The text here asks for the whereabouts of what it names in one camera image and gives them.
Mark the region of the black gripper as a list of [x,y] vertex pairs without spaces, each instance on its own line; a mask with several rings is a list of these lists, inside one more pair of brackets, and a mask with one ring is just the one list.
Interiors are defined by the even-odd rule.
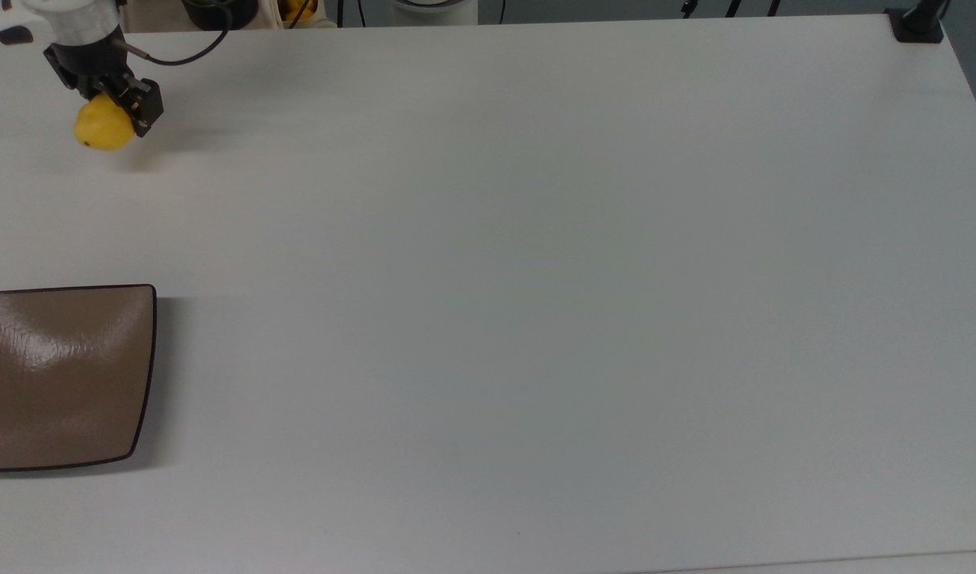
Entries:
[[115,102],[126,112],[135,135],[143,138],[164,113],[160,86],[148,77],[128,77],[132,72],[126,51],[113,44],[115,40],[124,40],[121,28],[86,45],[52,43],[43,55],[62,84],[84,99],[101,93],[116,96]]

